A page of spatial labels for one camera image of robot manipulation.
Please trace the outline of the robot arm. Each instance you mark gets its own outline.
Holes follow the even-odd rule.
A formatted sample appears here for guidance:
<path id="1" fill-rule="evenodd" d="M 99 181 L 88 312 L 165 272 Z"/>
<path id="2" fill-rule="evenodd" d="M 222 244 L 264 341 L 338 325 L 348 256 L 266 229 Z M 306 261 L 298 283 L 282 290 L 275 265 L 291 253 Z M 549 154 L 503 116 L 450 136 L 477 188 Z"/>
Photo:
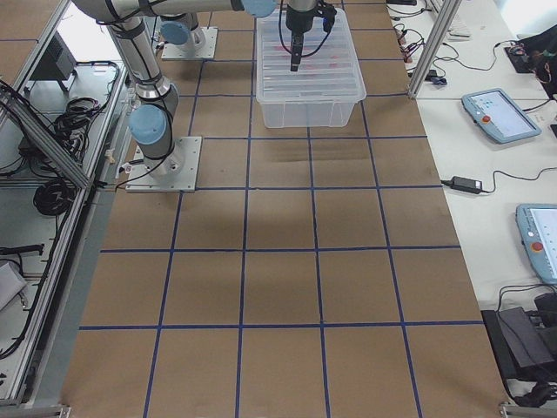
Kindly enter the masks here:
<path id="1" fill-rule="evenodd" d="M 199 27 L 196 13 L 162 16 L 160 34 L 166 43 L 182 51 L 196 51 L 205 45 L 205 34 Z"/>
<path id="2" fill-rule="evenodd" d="M 179 171 L 183 159 L 176 150 L 177 140 L 172 133 L 178 90 L 160 69 L 144 18 L 160 17 L 164 40 L 182 45 L 190 43 L 198 34 L 199 12 L 243 11 L 262 18 L 279 8 L 276 1 L 76 1 L 74 4 L 97 24 L 109 29 L 135 82 L 140 106 L 130 115 L 129 129 L 152 177 Z"/>

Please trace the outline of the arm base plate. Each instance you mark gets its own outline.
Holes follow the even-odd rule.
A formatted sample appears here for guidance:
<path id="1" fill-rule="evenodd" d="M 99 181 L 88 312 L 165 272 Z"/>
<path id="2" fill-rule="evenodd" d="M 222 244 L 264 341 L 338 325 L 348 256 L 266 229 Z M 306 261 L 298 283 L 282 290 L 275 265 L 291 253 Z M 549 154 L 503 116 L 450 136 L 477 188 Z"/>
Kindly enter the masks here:
<path id="1" fill-rule="evenodd" d="M 127 192 L 194 192 L 197 185 L 198 167 L 202 147 L 201 137 L 180 137 L 175 140 L 173 153 L 162 165 L 144 159 L 137 145 L 135 158 L 143 162 L 130 169 L 131 180 Z"/>
<path id="2" fill-rule="evenodd" d="M 160 29 L 164 39 L 162 59 L 166 61 L 208 60 L 215 56 L 218 28 L 189 30 L 181 24 L 166 22 Z"/>

